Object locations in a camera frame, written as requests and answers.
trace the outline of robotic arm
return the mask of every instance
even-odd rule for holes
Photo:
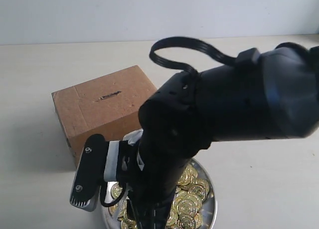
[[[223,64],[197,72],[190,65],[155,54],[168,47],[201,51]],[[302,138],[319,123],[319,50],[283,43],[237,58],[193,38],[155,43],[150,58],[173,75],[139,109],[141,131],[123,141],[88,138],[70,202],[87,211],[109,207],[128,194],[127,216],[139,229],[164,229],[176,184],[190,159],[211,142]],[[105,203],[107,182],[122,186]]]

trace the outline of white wall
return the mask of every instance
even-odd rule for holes
[[[0,44],[318,33],[319,0],[0,0]]]

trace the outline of cardboard box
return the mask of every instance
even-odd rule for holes
[[[76,165],[92,134],[100,133],[108,141],[121,140],[141,128],[138,110],[155,91],[144,72],[133,66],[52,93]]]

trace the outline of metal bowl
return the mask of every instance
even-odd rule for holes
[[[199,229],[212,229],[216,220],[216,214],[217,214],[217,200],[214,192],[214,187],[211,182],[211,179],[206,172],[206,170],[195,160],[191,160],[191,165],[197,170],[198,172],[198,178],[203,178],[209,182],[210,191],[207,195],[207,199],[202,205],[202,208],[200,209],[200,212],[203,216],[203,224]],[[116,182],[109,182],[107,187],[107,194],[106,194],[106,201],[111,202],[112,196],[111,196],[111,187]],[[114,220],[109,212],[108,208],[102,207],[102,215],[103,220],[105,223],[105,226],[107,229],[120,229],[121,228],[121,222],[118,220]]]

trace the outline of table surface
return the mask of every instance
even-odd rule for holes
[[[312,47],[319,35],[209,39],[226,54],[281,42]],[[0,228],[104,229],[101,210],[69,204],[74,164],[51,92],[139,65],[160,87],[174,70],[148,58],[153,42],[0,46]],[[161,53],[198,70],[218,65],[185,49]],[[319,225],[319,131],[307,139],[218,142],[196,155],[218,200],[216,229]]]

